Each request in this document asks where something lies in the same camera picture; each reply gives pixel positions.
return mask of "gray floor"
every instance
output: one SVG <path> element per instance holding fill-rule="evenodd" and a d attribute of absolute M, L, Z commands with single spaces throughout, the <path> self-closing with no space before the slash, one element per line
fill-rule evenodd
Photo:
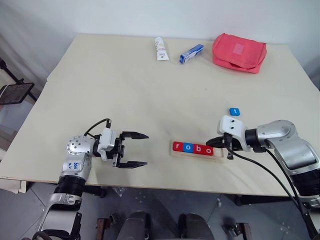
<path fill-rule="evenodd" d="M 31 238 L 54 188 L 52 184 L 34 183 L 25 194 L 0 190 L 0 239 Z M 82 197 L 83 240 L 94 240 L 97 218 L 107 218 L 110 214 L 115 215 L 117 223 L 105 232 L 104 239 L 115 240 L 125 217 L 138 210 L 151 214 L 154 239 L 176 237 L 177 222 L 182 213 L 202 216 L 216 240 L 232 239 L 222 227 L 231 222 L 249 223 L 253 240 L 309 239 L 304 222 L 291 202 L 239 207 L 224 194 L 141 188 L 125 188 L 122 196 L 108 188 L 105 198 L 88 193 Z"/>

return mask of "pink toiletry bag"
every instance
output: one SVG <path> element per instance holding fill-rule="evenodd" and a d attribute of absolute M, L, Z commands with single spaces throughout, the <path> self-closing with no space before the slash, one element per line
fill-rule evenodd
<path fill-rule="evenodd" d="M 212 45 L 213 62 L 227 69 L 257 74 L 265 59 L 264 42 L 221 34 Z"/>

